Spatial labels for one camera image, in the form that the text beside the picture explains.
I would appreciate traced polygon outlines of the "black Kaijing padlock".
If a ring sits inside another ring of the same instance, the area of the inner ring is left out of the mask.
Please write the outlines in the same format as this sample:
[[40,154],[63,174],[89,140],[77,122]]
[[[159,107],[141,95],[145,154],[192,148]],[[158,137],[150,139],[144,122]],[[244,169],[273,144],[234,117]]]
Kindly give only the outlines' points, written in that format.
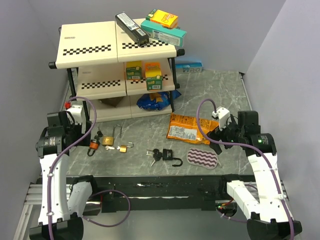
[[164,148],[162,151],[163,161],[179,161],[177,164],[172,164],[173,167],[181,167],[183,165],[183,160],[178,157],[174,157],[173,150]]

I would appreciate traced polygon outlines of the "small brass padlock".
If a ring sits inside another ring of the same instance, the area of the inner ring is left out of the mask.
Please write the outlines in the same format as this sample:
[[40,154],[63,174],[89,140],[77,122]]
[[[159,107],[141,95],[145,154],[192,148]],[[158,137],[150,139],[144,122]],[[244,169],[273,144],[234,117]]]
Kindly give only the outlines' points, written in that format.
[[126,153],[128,149],[133,148],[133,147],[134,147],[134,143],[133,142],[128,142],[127,144],[123,144],[123,145],[117,146],[116,149],[120,153]]

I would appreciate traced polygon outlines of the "black key bunch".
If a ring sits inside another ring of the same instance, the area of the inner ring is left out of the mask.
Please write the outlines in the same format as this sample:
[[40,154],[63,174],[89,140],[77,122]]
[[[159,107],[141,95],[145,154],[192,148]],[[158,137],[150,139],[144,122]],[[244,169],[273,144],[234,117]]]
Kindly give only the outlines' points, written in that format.
[[153,157],[153,162],[151,164],[151,167],[158,161],[161,160],[161,158],[163,157],[163,153],[160,152],[159,149],[155,148],[153,150],[147,149],[146,150],[146,155],[147,156],[152,156]]

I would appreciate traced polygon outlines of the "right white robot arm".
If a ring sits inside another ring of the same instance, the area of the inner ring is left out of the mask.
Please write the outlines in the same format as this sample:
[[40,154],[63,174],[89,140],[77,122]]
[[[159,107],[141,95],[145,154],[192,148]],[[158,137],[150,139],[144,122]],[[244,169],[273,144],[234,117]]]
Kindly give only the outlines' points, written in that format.
[[224,107],[212,112],[218,127],[207,133],[213,140],[210,147],[217,154],[240,146],[252,167],[257,196],[248,190],[241,177],[223,177],[218,193],[223,199],[233,198],[245,215],[247,232],[252,240],[292,240],[302,232],[300,221],[293,216],[286,203],[286,194],[278,172],[278,156],[274,138],[262,133],[259,114],[254,110],[239,111],[234,116]]

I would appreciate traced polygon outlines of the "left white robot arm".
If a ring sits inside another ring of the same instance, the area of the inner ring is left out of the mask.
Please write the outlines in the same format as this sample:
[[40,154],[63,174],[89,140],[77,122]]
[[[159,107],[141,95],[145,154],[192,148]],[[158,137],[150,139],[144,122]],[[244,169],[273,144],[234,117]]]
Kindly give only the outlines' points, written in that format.
[[31,240],[81,240],[87,201],[99,188],[92,175],[77,177],[67,193],[70,148],[86,137],[82,124],[68,110],[47,114],[45,127],[35,145],[42,173],[42,200],[38,225],[29,230]]

